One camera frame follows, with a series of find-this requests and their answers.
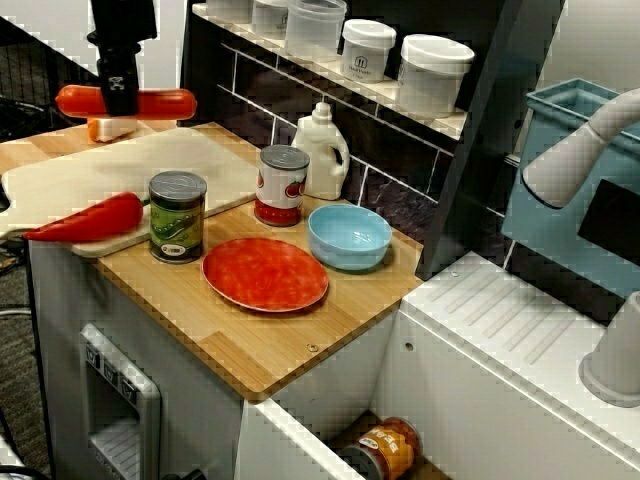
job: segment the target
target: white jar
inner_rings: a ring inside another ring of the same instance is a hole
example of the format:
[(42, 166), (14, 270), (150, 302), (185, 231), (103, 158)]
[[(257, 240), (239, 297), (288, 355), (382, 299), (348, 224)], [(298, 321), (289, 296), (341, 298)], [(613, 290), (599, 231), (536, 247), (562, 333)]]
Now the white jar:
[(285, 50), (303, 60), (335, 60), (346, 13), (344, 0), (289, 0)]
[(265, 38), (284, 38), (287, 31), (288, 4), (289, 0), (254, 0), (254, 33)]
[(381, 82), (396, 31), (372, 20), (347, 20), (342, 36), (342, 74), (362, 83)]
[(252, 0), (207, 0), (207, 14), (223, 22), (251, 23)]
[(473, 50), (448, 38), (408, 35), (401, 55), (397, 104), (427, 118), (450, 116), (475, 57)]

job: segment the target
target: black cable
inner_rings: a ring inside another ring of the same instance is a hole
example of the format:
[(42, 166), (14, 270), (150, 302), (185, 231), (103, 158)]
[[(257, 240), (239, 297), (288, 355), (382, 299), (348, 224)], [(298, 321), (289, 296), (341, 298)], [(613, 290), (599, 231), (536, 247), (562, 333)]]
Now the black cable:
[(44, 473), (29, 467), (17, 467), (15, 465), (0, 465), (0, 474), (24, 475), (26, 477), (35, 478), (37, 480), (51, 480)]

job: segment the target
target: red bell pepper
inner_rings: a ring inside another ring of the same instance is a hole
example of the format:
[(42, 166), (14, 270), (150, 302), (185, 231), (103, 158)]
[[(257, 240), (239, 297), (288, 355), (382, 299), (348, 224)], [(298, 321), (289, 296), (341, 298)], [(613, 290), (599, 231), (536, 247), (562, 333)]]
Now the red bell pepper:
[(130, 192), (120, 193), (73, 215), (26, 232), (27, 240), (90, 242), (134, 228), (143, 204)]

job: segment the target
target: white cabinet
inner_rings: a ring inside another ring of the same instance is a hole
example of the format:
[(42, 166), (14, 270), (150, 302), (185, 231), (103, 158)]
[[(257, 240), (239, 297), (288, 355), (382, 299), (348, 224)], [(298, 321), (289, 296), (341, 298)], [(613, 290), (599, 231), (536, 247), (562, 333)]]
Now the white cabinet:
[(468, 255), (272, 399), (245, 403), (235, 480), (361, 478), (323, 440), (367, 409), (412, 424), (454, 480), (639, 480), (640, 409), (579, 383), (598, 328)]

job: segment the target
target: plastic container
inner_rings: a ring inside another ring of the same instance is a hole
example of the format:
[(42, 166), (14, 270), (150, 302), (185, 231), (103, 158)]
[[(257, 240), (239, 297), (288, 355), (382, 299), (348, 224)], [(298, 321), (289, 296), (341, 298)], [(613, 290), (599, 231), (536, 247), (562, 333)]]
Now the plastic container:
[(282, 39), (287, 31), (288, 0), (254, 0), (252, 27), (265, 38)]
[(229, 23), (251, 23), (253, 0), (207, 0), (207, 14)]
[(347, 20), (342, 36), (342, 74), (363, 83), (381, 82), (396, 31), (372, 20)]
[(427, 118), (450, 116), (475, 57), (473, 50), (443, 37), (408, 35), (401, 55), (398, 105)]
[(298, 120), (298, 130), (291, 146), (299, 148), (311, 159), (304, 193), (324, 200), (340, 197), (349, 171), (349, 147), (331, 121), (328, 103), (319, 102), (310, 117)]
[(335, 60), (346, 13), (343, 0), (290, 0), (284, 48), (303, 60)]

